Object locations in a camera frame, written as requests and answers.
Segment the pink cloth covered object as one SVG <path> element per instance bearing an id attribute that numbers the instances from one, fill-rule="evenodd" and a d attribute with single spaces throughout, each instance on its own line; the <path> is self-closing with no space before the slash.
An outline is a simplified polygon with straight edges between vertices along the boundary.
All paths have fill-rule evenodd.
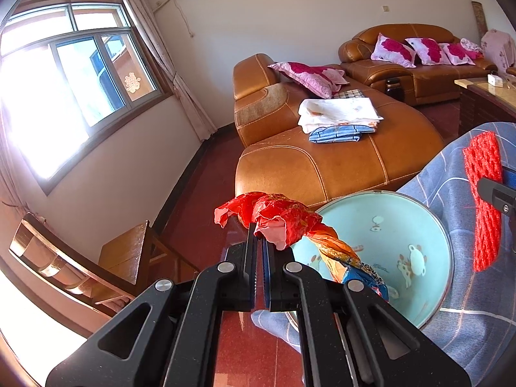
<path id="1" fill-rule="evenodd" d="M 484 56 L 496 65 L 500 76 L 515 64 L 515 42 L 510 34 L 491 29 L 481 38 Z"/>

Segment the folded white cloth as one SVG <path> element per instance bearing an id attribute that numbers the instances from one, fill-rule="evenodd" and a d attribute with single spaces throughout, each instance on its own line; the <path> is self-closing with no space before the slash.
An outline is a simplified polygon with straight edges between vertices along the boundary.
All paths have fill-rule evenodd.
<path id="1" fill-rule="evenodd" d="M 305 134 L 318 128 L 338 125 L 365 125 L 376 128 L 383 117 L 369 98 L 306 99 L 301 102 L 297 124 Z"/>

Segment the beige curtain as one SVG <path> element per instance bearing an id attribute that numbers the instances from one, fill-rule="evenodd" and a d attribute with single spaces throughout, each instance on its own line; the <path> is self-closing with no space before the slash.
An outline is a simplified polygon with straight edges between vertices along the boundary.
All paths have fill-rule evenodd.
<path id="1" fill-rule="evenodd" d="M 123 0 L 123 4 L 152 58 L 172 85 L 193 131 L 200 141 L 209 139 L 216 132 L 215 125 L 175 67 L 148 0 Z"/>

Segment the light blue cartoon trash bin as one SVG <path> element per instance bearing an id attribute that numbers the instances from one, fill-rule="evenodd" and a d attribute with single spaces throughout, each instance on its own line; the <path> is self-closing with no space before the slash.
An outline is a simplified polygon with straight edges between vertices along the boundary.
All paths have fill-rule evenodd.
<path id="1" fill-rule="evenodd" d="M 454 273 L 450 237 L 439 218 L 392 191 L 355 193 L 317 213 L 380 275 L 389 303 L 424 328 L 442 306 Z"/>

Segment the red orange snack wrapper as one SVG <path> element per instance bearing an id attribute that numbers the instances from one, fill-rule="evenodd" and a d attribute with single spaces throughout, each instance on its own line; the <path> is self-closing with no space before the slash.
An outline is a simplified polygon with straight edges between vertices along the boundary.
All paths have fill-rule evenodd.
<path id="1" fill-rule="evenodd" d="M 281 251 L 306 238 L 317 248 L 331 277 L 339 283 L 360 281 L 385 301 L 388 289 L 372 266 L 341 240 L 323 218 L 303 203 L 283 194 L 251 191 L 235 197 L 214 210 L 214 223 L 224 227 L 236 216 L 245 228 L 255 225 L 253 233 L 261 235 Z"/>

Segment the brown leather chaise sofa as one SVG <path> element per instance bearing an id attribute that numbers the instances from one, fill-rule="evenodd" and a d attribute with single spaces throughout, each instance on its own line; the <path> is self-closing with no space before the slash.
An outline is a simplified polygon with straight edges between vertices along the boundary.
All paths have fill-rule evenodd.
<path id="1" fill-rule="evenodd" d="M 244 146 L 234 193 L 280 193 L 317 209 L 357 191 L 396 191 L 444 146 L 431 122 L 407 104 L 350 82 L 383 120 L 357 142 L 312 143 L 297 122 L 307 90 L 257 53 L 233 69 L 234 124 Z"/>

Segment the folded blue striped cloth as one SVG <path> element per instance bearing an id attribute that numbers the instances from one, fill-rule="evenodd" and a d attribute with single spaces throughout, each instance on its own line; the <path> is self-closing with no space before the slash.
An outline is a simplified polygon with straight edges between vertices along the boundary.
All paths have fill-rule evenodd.
<path id="1" fill-rule="evenodd" d="M 363 134 L 373 134 L 375 127 L 365 125 L 337 125 L 317 128 L 309 134 L 311 143 L 357 142 Z"/>

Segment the pink pillow on sofa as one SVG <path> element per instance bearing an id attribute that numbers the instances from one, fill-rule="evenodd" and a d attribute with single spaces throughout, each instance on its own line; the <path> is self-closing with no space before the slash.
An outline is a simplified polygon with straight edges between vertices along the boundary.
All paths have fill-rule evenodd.
<path id="1" fill-rule="evenodd" d="M 440 43 L 442 49 L 451 65 L 474 65 L 473 60 L 460 44 Z"/>
<path id="2" fill-rule="evenodd" d="M 382 33 L 378 35 L 370 59 L 400 65 L 405 68 L 415 68 L 415 51 L 393 38 L 384 36 Z"/>
<path id="3" fill-rule="evenodd" d="M 439 44 L 432 38 L 406 38 L 423 65 L 450 65 L 451 62 Z"/>

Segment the brown leather long sofa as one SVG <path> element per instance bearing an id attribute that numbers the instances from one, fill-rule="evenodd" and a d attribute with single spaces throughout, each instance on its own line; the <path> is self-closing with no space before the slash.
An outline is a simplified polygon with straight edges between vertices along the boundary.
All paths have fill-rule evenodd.
<path id="1" fill-rule="evenodd" d="M 470 65 L 424 65 L 416 59 L 414 68 L 372 60 L 379 35 L 402 44 L 407 43 L 407 38 L 432 38 L 438 43 L 457 44 L 459 38 L 437 25 L 387 24 L 365 29 L 339 47 L 339 59 L 348 77 L 383 93 L 389 80 L 398 80 L 404 102 L 412 107 L 455 100 L 460 95 L 456 80 L 485 78 L 497 71 L 488 59 L 475 59 Z"/>

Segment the pink pillow middle on sofa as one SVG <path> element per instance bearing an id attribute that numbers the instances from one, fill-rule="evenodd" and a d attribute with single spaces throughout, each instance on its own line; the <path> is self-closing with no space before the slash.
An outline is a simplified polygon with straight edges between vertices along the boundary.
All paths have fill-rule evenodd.
<path id="1" fill-rule="evenodd" d="M 406 38 L 423 65 L 450 65 L 451 62 L 439 44 L 432 38 Z"/>

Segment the pink floral pillow on chaise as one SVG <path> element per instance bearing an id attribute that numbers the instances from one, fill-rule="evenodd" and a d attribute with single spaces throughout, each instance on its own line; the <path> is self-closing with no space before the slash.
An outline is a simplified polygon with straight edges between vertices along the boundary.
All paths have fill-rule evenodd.
<path id="1" fill-rule="evenodd" d="M 307 90 L 322 99 L 330 99 L 341 87 L 348 84 L 341 69 L 329 66 L 310 66 L 297 62 L 278 62 L 268 65 L 279 73 L 295 80 Z"/>

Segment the wooden coffee table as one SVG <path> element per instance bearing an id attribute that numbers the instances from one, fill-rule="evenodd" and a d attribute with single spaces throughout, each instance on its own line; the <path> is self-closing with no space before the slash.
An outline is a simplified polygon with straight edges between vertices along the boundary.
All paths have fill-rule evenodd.
<path id="1" fill-rule="evenodd" d="M 460 90 L 459 135 L 487 122 L 515 123 L 513 84 L 505 82 L 497 87 L 482 78 L 455 80 L 455 84 Z"/>

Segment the window with frame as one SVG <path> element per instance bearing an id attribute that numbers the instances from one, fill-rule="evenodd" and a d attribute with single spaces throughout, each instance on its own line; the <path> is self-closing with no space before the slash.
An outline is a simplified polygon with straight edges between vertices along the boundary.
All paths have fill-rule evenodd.
<path id="1" fill-rule="evenodd" d="M 8 137 L 45 194 L 171 95 L 121 0 L 36 0 L 1 33 Z"/>

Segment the pink pillow left on sofa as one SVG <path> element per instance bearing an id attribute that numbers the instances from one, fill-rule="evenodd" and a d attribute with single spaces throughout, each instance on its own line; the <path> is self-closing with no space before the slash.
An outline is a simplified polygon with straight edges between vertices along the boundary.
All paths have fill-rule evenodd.
<path id="1" fill-rule="evenodd" d="M 415 51 L 393 38 L 384 36 L 382 33 L 378 35 L 370 59 L 400 65 L 405 68 L 415 68 Z"/>

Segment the white tissue box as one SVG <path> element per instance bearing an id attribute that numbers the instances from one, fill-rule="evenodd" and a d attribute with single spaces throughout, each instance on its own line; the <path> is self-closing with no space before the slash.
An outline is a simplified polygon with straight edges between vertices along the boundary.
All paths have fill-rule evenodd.
<path id="1" fill-rule="evenodd" d="M 497 74 L 488 74 L 487 82 L 490 86 L 495 86 L 495 87 L 503 87 L 504 86 L 504 80 L 501 77 L 499 77 Z"/>

